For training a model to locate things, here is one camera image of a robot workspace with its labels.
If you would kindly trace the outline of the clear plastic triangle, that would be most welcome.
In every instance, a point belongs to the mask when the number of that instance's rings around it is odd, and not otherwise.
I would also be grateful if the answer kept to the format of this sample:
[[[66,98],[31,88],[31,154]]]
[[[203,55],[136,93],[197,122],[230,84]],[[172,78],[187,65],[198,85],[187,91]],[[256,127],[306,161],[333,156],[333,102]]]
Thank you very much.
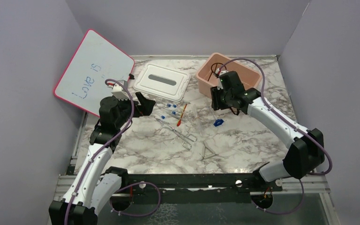
[[[201,160],[206,160],[209,158],[212,158],[214,156],[217,156],[217,153],[208,145],[206,141],[203,141],[203,149],[202,149],[202,158]]]

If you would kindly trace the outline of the clear glass test tube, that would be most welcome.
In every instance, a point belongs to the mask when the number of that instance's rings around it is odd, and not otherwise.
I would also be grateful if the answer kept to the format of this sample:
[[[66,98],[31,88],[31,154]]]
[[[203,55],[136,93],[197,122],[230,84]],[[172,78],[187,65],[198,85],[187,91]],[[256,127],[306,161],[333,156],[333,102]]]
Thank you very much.
[[[194,114],[194,117],[195,117],[195,123],[196,123],[196,126],[197,126],[197,130],[198,130],[200,136],[203,136],[203,128],[202,128],[201,120],[200,120],[199,115],[198,115],[196,105],[192,106],[192,110],[193,110],[193,114]]]

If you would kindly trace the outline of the black wire tripod stand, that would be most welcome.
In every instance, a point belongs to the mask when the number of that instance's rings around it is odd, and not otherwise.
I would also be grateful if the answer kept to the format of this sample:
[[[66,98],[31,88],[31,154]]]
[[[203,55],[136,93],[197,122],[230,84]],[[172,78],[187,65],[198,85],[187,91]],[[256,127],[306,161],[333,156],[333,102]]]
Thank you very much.
[[[210,75],[208,76],[207,81],[210,83],[217,83],[218,77],[220,74],[228,72],[227,67],[224,66],[223,69],[219,70],[223,63],[213,63],[210,67]]]

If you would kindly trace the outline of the metal crucible tongs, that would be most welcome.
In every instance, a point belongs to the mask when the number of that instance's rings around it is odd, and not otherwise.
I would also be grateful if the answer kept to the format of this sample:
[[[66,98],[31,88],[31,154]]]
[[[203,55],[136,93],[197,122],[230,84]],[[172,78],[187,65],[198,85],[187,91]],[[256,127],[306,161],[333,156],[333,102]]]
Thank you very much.
[[[168,122],[163,121],[162,119],[159,118],[155,118],[155,120],[162,126],[162,128],[167,129],[171,132],[173,132],[174,134],[176,134],[180,139],[183,140],[182,142],[182,146],[187,149],[187,150],[191,150],[192,149],[192,142],[196,142],[197,141],[197,137],[191,133],[188,134],[183,134],[182,132],[180,132],[179,130],[177,130],[176,128],[174,128],[173,126],[171,126]]]

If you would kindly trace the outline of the blue hexagonal clamp piece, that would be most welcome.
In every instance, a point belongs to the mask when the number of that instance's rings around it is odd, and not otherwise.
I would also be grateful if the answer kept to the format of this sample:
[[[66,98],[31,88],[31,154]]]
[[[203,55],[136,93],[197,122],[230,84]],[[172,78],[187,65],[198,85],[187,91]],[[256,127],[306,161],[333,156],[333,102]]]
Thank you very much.
[[[224,120],[223,120],[223,119],[215,119],[213,125],[214,125],[215,127],[218,127],[218,126],[222,125],[223,123],[224,123]]]

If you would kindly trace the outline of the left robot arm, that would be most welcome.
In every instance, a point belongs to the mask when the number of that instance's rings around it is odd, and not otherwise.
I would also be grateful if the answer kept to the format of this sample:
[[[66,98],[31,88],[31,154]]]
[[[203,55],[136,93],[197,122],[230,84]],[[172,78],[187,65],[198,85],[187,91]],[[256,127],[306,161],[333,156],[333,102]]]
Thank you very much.
[[[53,225],[95,225],[98,215],[114,192],[124,192],[128,179],[120,174],[103,175],[122,134],[133,118],[149,116],[156,104],[136,92],[119,100],[115,96],[100,101],[99,122],[90,136],[87,156],[71,187],[61,200],[52,201],[49,216]]]

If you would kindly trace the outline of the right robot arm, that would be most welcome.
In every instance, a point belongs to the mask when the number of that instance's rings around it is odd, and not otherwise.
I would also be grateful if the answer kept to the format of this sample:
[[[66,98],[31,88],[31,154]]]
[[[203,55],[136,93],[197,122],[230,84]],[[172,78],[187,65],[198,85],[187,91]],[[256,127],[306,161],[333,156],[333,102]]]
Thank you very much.
[[[309,130],[278,112],[255,88],[246,90],[235,71],[222,73],[218,85],[210,89],[213,110],[235,108],[261,122],[288,148],[284,159],[269,162],[253,171],[252,186],[263,191],[271,181],[301,179],[324,162],[323,134]]]

